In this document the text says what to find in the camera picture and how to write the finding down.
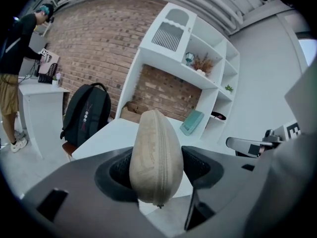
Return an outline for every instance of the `backpack handle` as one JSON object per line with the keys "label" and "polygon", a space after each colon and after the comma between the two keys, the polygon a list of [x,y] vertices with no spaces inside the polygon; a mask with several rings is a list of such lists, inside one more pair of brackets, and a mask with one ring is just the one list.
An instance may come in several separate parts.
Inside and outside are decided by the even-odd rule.
{"label": "backpack handle", "polygon": [[96,82],[96,83],[93,83],[93,84],[91,84],[91,85],[92,85],[92,86],[97,86],[97,85],[99,85],[99,86],[101,86],[101,87],[104,89],[105,92],[107,92],[107,89],[106,89],[105,86],[104,86],[103,84],[101,84],[101,83]]}

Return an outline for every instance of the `teal box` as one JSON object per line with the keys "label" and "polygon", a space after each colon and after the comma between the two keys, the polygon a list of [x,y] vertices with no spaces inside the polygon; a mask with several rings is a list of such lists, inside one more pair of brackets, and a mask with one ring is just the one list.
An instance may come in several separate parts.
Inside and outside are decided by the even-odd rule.
{"label": "teal box", "polygon": [[193,110],[189,116],[185,119],[183,124],[180,126],[180,130],[186,135],[189,136],[193,130],[197,127],[200,121],[203,119],[204,114],[202,112]]}

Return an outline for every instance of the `backpack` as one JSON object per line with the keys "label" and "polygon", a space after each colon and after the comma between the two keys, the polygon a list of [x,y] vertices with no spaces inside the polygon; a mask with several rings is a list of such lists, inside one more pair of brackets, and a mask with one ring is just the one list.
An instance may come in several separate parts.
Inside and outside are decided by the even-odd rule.
{"label": "backpack", "polygon": [[111,100],[104,85],[82,85],[69,102],[60,138],[79,147],[108,124],[110,109]]}

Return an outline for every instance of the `khaki shorts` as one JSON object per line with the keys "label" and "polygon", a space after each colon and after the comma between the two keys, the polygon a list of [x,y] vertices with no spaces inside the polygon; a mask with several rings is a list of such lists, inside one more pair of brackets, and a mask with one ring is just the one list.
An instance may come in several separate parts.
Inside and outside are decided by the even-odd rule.
{"label": "khaki shorts", "polygon": [[19,111],[18,75],[0,74],[0,109],[2,115]]}

